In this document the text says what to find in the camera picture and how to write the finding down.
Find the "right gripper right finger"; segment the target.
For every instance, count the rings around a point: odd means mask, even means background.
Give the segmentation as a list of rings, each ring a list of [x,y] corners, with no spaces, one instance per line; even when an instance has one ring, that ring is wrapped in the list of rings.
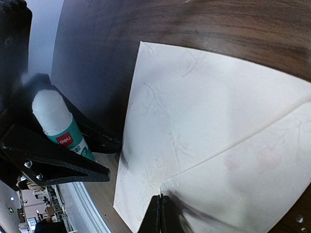
[[[189,222],[169,196],[161,195],[160,232],[161,233],[192,233]]]

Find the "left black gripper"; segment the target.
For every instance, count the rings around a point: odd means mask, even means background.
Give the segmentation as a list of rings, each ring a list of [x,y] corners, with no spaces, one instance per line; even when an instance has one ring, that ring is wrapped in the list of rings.
[[[33,129],[22,76],[28,73],[33,14],[24,0],[0,2],[0,134],[11,124]]]

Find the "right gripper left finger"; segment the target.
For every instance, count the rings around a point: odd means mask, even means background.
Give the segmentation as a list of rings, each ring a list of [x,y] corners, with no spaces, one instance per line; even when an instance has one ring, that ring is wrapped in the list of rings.
[[[160,195],[152,196],[138,233],[160,233]]]

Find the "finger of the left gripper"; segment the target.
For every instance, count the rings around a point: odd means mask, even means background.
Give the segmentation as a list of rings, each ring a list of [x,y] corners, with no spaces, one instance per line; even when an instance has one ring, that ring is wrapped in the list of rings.
[[[20,125],[12,125],[0,139],[4,157],[40,186],[71,182],[109,182],[110,170],[53,143]]]
[[[60,94],[69,111],[73,114],[82,136],[90,146],[92,152],[113,154],[121,151],[121,140],[108,135],[105,129],[88,119],[56,86],[51,84],[47,74],[35,74],[21,89],[20,94],[25,97],[25,103],[29,105],[30,101],[35,98],[35,94],[42,90],[52,90]]]

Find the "green white glue stick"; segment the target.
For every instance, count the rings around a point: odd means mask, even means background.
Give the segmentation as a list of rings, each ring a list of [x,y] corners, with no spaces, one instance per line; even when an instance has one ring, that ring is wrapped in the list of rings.
[[[96,161],[63,97],[55,90],[40,90],[32,102],[33,115],[52,142]]]

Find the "beige envelope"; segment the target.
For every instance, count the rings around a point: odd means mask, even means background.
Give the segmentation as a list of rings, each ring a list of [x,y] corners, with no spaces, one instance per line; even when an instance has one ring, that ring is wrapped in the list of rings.
[[[311,182],[311,85],[248,61],[141,42],[114,208],[137,232],[171,194],[196,233],[266,233]]]

